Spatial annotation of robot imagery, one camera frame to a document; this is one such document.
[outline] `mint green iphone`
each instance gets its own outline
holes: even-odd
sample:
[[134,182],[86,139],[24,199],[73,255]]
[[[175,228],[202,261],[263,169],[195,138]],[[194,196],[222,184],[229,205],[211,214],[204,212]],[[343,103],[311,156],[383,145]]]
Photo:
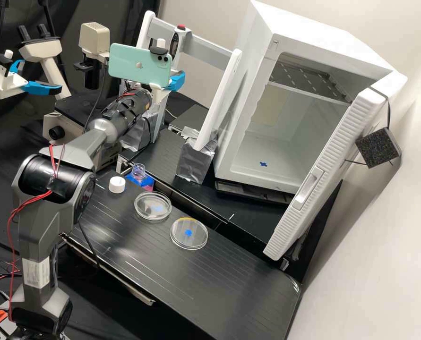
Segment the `mint green iphone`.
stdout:
[[110,76],[140,82],[169,85],[172,57],[169,53],[154,54],[149,50],[114,43],[110,47]]

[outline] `black platform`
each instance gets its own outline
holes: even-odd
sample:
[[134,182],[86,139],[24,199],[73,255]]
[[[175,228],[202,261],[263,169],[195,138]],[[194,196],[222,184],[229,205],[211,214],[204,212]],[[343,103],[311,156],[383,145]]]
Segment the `black platform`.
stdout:
[[[224,222],[236,225],[266,244],[286,210],[285,206],[219,194],[215,190],[213,166],[210,166],[202,185],[177,177],[176,168],[184,141],[179,135],[163,130],[156,142],[135,161],[143,163],[146,171],[156,180],[174,188],[196,204],[216,214]],[[127,159],[132,154],[130,150],[122,153]]]
[[[127,182],[112,194],[105,188],[114,175],[98,180],[81,218],[108,267],[215,339],[285,338],[300,295],[293,279],[210,229],[204,248],[177,247],[169,230],[187,214],[173,207],[163,221],[142,219],[133,202],[143,189]],[[68,242],[90,254],[79,229]]]

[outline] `label sticker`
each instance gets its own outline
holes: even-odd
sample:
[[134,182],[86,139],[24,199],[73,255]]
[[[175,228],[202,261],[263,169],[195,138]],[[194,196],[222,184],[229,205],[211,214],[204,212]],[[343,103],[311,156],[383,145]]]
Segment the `label sticker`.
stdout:
[[23,261],[23,282],[27,286],[43,288],[50,283],[50,258],[47,257],[41,262],[22,259]]

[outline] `gray robot arm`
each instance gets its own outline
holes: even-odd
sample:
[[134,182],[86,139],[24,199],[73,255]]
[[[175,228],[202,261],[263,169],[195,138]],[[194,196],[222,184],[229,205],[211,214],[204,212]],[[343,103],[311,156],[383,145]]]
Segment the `gray robot arm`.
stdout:
[[[72,304],[58,288],[54,276],[53,253],[59,235],[72,231],[86,208],[95,187],[92,158],[105,145],[113,144],[151,105],[150,93],[138,90],[130,112],[117,105],[89,124],[89,130],[67,143],[56,178],[48,148],[24,160],[12,183],[16,206],[45,193],[47,198],[26,206],[19,213],[19,251],[23,283],[11,300],[11,317],[18,335],[35,333],[40,339],[60,339],[70,317]],[[58,160],[62,146],[53,147]]]

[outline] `petri dish lid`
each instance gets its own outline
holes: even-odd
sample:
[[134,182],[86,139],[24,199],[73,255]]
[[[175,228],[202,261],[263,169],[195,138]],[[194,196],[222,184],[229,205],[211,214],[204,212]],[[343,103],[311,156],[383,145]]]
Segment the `petri dish lid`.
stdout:
[[172,205],[169,198],[162,193],[146,191],[135,199],[135,210],[146,220],[159,221],[171,213]]
[[201,249],[209,238],[206,226],[191,217],[176,220],[171,226],[170,235],[177,246],[187,250]]

